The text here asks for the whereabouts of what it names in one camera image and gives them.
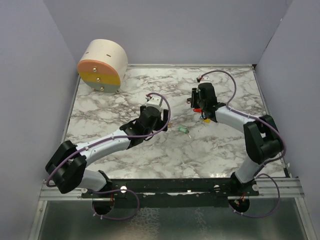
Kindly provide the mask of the red tag key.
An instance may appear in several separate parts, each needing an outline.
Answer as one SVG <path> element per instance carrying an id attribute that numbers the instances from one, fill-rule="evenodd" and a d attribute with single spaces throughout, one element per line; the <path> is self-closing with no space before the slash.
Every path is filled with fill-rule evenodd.
<path id="1" fill-rule="evenodd" d="M 201 113 L 202 112 L 202 109 L 201 108 L 194 108 L 193 111 L 195 113 Z"/>

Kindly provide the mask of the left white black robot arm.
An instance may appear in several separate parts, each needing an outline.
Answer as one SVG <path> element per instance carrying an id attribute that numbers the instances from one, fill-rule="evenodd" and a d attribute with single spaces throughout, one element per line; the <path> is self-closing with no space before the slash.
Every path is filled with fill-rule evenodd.
<path id="1" fill-rule="evenodd" d="M 170 117 L 169 107 L 160 111 L 153 106 L 142 106 L 138 118 L 106 137 L 81 144 L 64 141 L 45 166 L 47 187 L 57 187 L 62 194 L 83 187 L 93 190 L 101 198 L 106 197 L 111 190 L 108 176 L 101 170 L 89 171 L 87 167 L 101 158 L 136 147 L 167 131 Z"/>

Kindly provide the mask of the round beige drawer box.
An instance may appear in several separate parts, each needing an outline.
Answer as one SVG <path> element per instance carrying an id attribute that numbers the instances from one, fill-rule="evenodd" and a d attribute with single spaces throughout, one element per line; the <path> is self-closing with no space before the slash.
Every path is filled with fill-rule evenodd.
<path id="1" fill-rule="evenodd" d="M 118 43 L 94 39 L 78 62 L 77 72 L 90 88 L 115 93 L 121 87 L 127 67 L 127 54 Z"/>

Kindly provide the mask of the green tag key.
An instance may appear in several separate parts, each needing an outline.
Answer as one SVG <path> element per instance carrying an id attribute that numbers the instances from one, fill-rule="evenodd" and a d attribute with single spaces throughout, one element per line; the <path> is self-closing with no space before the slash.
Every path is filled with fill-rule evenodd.
<path id="1" fill-rule="evenodd" d="M 190 139 L 192 138 L 190 135 L 190 131 L 186 127 L 180 126 L 178 127 L 178 131 L 186 134 Z"/>

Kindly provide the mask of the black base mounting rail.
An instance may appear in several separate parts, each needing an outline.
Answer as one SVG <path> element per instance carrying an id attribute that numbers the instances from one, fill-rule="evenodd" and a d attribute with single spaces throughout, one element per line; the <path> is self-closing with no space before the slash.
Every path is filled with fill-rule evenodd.
<path id="1" fill-rule="evenodd" d="M 226 208 L 228 198 L 258 196 L 256 181 L 244 185 L 231 178 L 112 179 L 108 193 L 88 190 L 81 196 L 94 202 L 113 202 L 118 209 L 140 208 Z"/>

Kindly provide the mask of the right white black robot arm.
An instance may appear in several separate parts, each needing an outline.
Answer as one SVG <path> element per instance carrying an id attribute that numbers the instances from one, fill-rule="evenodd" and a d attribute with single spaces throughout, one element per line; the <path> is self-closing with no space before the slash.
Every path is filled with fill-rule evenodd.
<path id="1" fill-rule="evenodd" d="M 263 164 L 284 152 L 284 143 L 270 115 L 256 117 L 229 108 L 227 104 L 218 102 L 211 83 L 201 83 L 193 88 L 188 101 L 191 108 L 201 109 L 205 119 L 225 124 L 244 134 L 246 157 L 239 169 L 232 173 L 229 184 L 234 195 L 246 192 L 247 183 L 254 179 Z"/>

